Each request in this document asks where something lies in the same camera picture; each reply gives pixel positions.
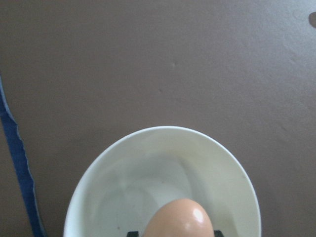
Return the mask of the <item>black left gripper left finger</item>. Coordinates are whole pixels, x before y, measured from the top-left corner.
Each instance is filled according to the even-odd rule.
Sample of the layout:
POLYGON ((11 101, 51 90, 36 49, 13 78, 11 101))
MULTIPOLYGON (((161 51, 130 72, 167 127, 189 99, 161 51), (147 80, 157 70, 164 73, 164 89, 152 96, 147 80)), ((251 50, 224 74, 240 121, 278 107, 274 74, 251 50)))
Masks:
POLYGON ((130 231, 127 233, 127 237, 139 237, 138 231, 130 231))

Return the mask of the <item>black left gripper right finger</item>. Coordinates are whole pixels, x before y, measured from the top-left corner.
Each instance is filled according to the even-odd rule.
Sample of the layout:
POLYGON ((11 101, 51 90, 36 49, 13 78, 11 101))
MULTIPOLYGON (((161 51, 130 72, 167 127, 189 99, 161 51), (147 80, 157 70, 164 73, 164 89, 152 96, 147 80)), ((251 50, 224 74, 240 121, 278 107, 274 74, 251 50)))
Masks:
POLYGON ((214 230, 214 237, 224 237, 224 235, 220 230, 214 230))

